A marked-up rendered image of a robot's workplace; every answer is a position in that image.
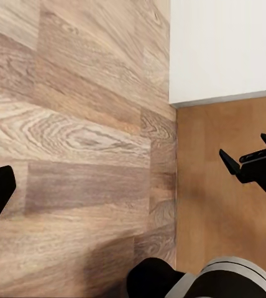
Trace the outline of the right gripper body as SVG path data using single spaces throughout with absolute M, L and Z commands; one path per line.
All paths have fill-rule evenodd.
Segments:
M 266 161 L 263 162 L 262 160 L 265 160 L 265 159 L 243 164 L 241 166 L 241 173 L 249 174 L 250 176 L 244 177 L 244 178 L 238 178 L 238 180 L 242 184 L 256 181 L 261 186 L 261 188 L 263 188 L 262 183 L 263 183 L 264 174 L 266 171 Z

